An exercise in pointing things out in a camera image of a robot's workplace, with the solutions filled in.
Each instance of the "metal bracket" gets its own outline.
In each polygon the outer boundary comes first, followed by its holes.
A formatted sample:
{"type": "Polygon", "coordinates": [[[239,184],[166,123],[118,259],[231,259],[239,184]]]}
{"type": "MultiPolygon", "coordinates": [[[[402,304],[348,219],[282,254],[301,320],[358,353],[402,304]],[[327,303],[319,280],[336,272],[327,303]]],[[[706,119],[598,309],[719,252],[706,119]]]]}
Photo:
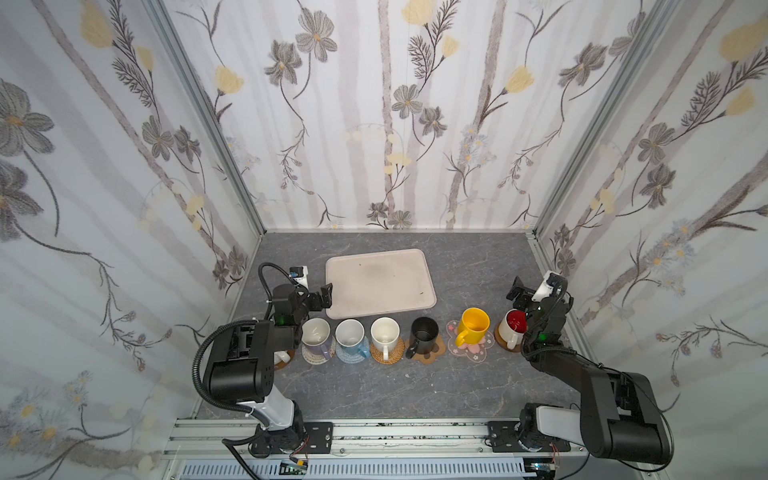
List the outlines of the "metal bracket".
{"type": "MultiPolygon", "coordinates": [[[[515,426],[519,422],[488,422],[488,444],[491,446],[494,453],[523,453],[528,452],[518,442],[518,432],[515,430],[515,426]]],[[[558,440],[554,443],[558,452],[570,452],[571,444],[558,440]]],[[[539,452],[553,452],[554,450],[550,445],[543,447],[539,452]]]]}

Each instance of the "blue coaster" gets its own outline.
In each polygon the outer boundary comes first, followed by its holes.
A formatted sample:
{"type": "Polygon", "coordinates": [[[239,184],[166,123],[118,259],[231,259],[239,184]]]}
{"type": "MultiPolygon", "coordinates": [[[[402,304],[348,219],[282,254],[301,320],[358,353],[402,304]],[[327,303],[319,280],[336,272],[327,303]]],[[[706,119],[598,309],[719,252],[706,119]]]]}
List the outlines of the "blue coaster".
{"type": "MultiPolygon", "coordinates": [[[[368,350],[371,349],[371,342],[370,340],[368,340],[368,337],[363,338],[362,342],[366,347],[368,347],[368,350]]],[[[341,348],[341,346],[339,346],[336,349],[336,356],[338,356],[339,360],[341,360],[344,363],[360,363],[366,359],[364,356],[360,355],[359,353],[356,353],[355,355],[348,354],[347,352],[344,351],[343,348],[341,348]]]]}

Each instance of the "marble-patterned surface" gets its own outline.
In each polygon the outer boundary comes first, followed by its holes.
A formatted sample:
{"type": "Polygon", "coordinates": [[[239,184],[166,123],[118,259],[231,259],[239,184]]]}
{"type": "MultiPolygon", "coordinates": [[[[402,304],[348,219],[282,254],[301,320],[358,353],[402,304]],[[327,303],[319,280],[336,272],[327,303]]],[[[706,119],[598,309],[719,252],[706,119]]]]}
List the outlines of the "marble-patterned surface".
{"type": "MultiPolygon", "coordinates": [[[[419,248],[426,255],[438,302],[431,309],[394,313],[407,339],[411,322],[430,316],[448,339],[445,325],[459,319],[470,306],[485,310],[492,327],[511,308],[505,296],[515,275],[526,285],[541,282],[541,274],[522,233],[268,233],[254,264],[270,261],[288,268],[307,265],[310,290],[325,279],[331,257],[384,250],[419,248]]],[[[266,274],[271,287],[280,275],[266,274]]],[[[254,267],[247,279],[236,316],[261,317],[266,296],[254,267]]],[[[313,313],[312,316],[323,316],[313,313]]],[[[375,317],[359,318],[369,335],[375,317]]],[[[330,320],[335,329],[340,320],[330,320]]],[[[402,359],[384,366],[367,359],[347,365],[339,359],[311,366],[301,355],[275,374],[275,385],[295,399],[304,418],[437,418],[517,416],[526,402],[568,406],[578,392],[560,380],[533,369],[522,356],[493,346],[483,363],[450,352],[432,365],[402,359]]],[[[240,413],[210,407],[198,418],[239,418],[240,413]]]]}

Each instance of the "pink flower coaster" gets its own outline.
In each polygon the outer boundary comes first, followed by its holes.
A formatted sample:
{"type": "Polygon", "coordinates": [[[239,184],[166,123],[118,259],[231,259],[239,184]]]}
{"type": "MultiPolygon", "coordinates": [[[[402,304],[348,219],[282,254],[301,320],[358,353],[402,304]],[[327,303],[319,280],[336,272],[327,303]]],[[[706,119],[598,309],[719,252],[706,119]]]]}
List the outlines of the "pink flower coaster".
{"type": "Polygon", "coordinates": [[[456,329],[458,329],[458,320],[451,320],[446,326],[448,330],[449,341],[445,342],[448,350],[455,356],[466,356],[468,359],[475,363],[482,363],[485,361],[486,353],[496,343],[493,340],[493,332],[485,332],[482,340],[476,345],[468,345],[465,343],[461,346],[456,346],[456,329]]]}

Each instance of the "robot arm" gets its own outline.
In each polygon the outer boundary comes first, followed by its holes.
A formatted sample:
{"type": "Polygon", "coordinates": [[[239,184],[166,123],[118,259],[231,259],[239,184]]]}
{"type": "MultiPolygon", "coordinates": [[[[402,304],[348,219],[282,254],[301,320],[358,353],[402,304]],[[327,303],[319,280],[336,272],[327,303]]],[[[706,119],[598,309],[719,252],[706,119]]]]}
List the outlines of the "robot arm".
{"type": "Polygon", "coordinates": [[[535,447],[562,438],[599,458],[667,464],[670,442],[648,379],[595,364],[560,341],[565,314],[573,306],[572,298],[564,301],[567,288],[564,277],[547,272],[536,291],[516,278],[507,296],[528,318],[523,356],[581,394],[580,412],[527,404],[520,415],[520,443],[535,447]]]}

